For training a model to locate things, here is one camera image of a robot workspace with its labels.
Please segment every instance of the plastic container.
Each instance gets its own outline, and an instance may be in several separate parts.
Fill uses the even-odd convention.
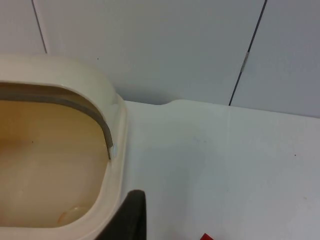
[[[94,239],[117,210],[127,111],[76,61],[0,56],[0,239]]]

